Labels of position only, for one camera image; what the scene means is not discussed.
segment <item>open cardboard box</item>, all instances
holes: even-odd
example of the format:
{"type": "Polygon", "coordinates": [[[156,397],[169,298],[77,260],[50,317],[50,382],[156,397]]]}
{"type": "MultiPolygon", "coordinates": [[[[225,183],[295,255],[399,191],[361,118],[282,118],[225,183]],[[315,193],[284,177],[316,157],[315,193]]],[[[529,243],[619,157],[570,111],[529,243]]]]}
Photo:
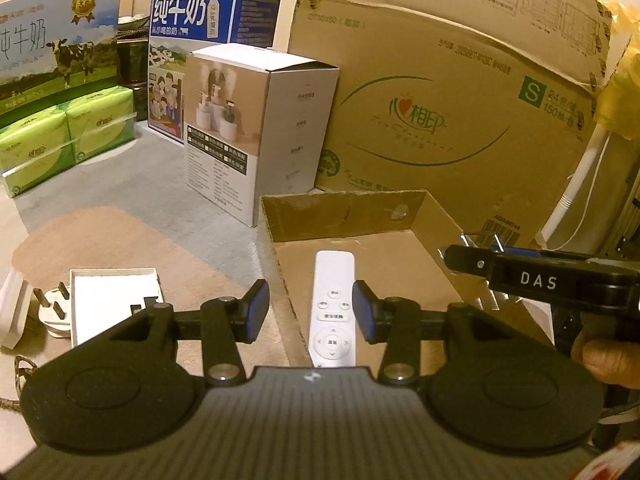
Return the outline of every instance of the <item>open cardboard box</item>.
{"type": "MultiPolygon", "coordinates": [[[[461,234],[423,190],[263,196],[258,250],[290,365],[311,366],[306,338],[318,251],[353,253],[356,279],[365,280],[379,298],[401,296],[423,310],[444,311],[449,303],[475,304],[487,294],[482,279],[452,274],[438,256],[438,248],[460,243],[461,234]]],[[[550,344],[521,303],[510,300],[491,313],[550,344]]],[[[376,374],[384,345],[367,344],[358,330],[356,349],[358,366],[376,374]]],[[[441,342],[422,343],[422,374],[443,362],[441,342]]]]}

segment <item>humidifier box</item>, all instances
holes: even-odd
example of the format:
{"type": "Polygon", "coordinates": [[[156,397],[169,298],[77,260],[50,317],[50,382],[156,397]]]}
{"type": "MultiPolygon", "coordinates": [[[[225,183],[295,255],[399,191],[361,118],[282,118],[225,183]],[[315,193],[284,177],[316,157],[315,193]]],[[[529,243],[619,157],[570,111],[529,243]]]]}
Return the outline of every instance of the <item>humidifier box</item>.
{"type": "Polygon", "coordinates": [[[227,43],[195,50],[183,85],[185,180],[249,226],[261,195],[312,189],[335,66],[227,43]]]}
{"type": "Polygon", "coordinates": [[[0,130],[0,174],[9,196],[74,164],[65,113],[46,108],[0,130]]]}
{"type": "Polygon", "coordinates": [[[133,90],[114,86],[62,105],[76,162],[134,138],[133,90]]]}

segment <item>packaging tape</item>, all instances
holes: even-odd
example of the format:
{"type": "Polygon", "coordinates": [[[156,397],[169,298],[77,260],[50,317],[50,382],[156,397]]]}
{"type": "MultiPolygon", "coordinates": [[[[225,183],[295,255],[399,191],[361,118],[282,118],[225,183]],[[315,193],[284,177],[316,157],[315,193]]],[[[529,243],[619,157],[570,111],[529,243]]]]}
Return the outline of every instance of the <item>packaging tape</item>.
{"type": "Polygon", "coordinates": [[[136,113],[133,112],[131,114],[127,114],[124,115],[122,117],[119,117],[107,124],[104,124],[102,126],[98,126],[97,128],[91,128],[90,130],[85,130],[82,133],[82,136],[80,137],[76,137],[75,139],[72,140],[68,140],[67,142],[64,142],[62,144],[60,144],[59,146],[56,146],[55,148],[51,148],[50,150],[47,150],[44,153],[41,153],[38,156],[35,156],[33,158],[30,158],[30,160],[27,160],[26,162],[20,164],[19,166],[15,166],[14,168],[11,168],[10,170],[5,171],[1,176],[2,178],[7,178],[8,176],[11,176],[12,174],[16,173],[17,171],[23,170],[24,168],[28,167],[30,164],[33,164],[34,162],[41,160],[42,158],[46,157],[47,155],[51,155],[51,153],[55,153],[58,150],[64,148],[65,146],[69,146],[72,145],[75,142],[78,142],[78,140],[84,139],[87,136],[92,136],[92,135],[97,135],[100,134],[102,131],[104,131],[107,128],[111,128],[114,124],[119,124],[119,123],[124,123],[126,121],[132,120],[136,118],[136,113]]]}

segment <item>white cable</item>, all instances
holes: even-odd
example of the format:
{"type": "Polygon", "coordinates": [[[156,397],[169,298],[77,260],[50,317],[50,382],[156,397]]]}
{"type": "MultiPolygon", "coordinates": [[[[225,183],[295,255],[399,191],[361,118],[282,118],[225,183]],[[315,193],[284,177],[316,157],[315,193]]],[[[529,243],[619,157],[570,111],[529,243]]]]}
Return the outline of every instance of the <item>white cable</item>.
{"type": "Polygon", "coordinates": [[[584,154],[580,159],[578,167],[575,169],[573,176],[569,179],[569,184],[562,194],[560,202],[558,202],[558,205],[556,205],[556,208],[551,213],[549,220],[546,221],[546,224],[540,230],[540,234],[545,242],[551,240],[551,236],[556,232],[562,218],[564,218],[564,215],[578,196],[578,193],[582,189],[582,185],[586,182],[591,168],[596,162],[596,158],[598,158],[598,154],[607,140],[608,134],[609,132],[606,128],[600,124],[596,124],[593,135],[591,135],[591,139],[587,144],[587,148],[584,150],[584,154]]]}
{"type": "Polygon", "coordinates": [[[582,212],[582,218],[580,218],[580,223],[578,227],[575,228],[574,234],[572,234],[569,239],[562,244],[560,247],[556,247],[555,249],[549,249],[550,251],[559,251],[560,249],[564,249],[571,241],[575,238],[575,235],[578,234],[578,231],[582,227],[582,223],[587,216],[587,209],[589,208],[589,202],[591,201],[591,195],[593,194],[593,188],[596,185],[596,179],[598,177],[598,172],[600,171],[600,165],[602,163],[602,159],[604,158],[604,153],[607,151],[607,145],[609,144],[609,139],[611,138],[611,134],[607,133],[607,140],[604,141],[604,146],[602,147],[602,151],[600,152],[600,157],[598,158],[598,163],[596,164],[596,170],[593,172],[593,178],[591,179],[591,187],[589,188],[589,193],[587,195],[587,202],[584,204],[584,211],[582,212]]]}

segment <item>power plug prong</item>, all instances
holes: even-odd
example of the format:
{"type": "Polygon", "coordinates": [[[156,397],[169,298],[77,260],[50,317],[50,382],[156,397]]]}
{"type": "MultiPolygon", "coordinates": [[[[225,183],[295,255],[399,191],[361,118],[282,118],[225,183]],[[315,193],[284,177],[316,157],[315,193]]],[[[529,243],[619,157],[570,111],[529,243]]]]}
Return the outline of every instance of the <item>power plug prong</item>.
{"type": "Polygon", "coordinates": [[[62,308],[60,307],[60,305],[58,304],[58,302],[57,302],[57,301],[54,301],[54,302],[53,302],[53,311],[54,311],[56,314],[58,314],[58,317],[59,317],[60,319],[65,319],[65,317],[66,317],[65,311],[64,311],[64,310],[62,310],[62,308]]]}
{"type": "Polygon", "coordinates": [[[69,291],[66,290],[66,286],[63,282],[58,283],[58,290],[60,291],[60,294],[62,294],[62,297],[65,298],[65,300],[69,299],[69,291]]]}
{"type": "Polygon", "coordinates": [[[51,306],[51,304],[49,303],[49,300],[47,298],[45,298],[44,293],[42,291],[41,288],[34,288],[33,289],[33,295],[36,297],[36,300],[38,300],[38,303],[45,307],[45,308],[49,308],[51,306]]]}

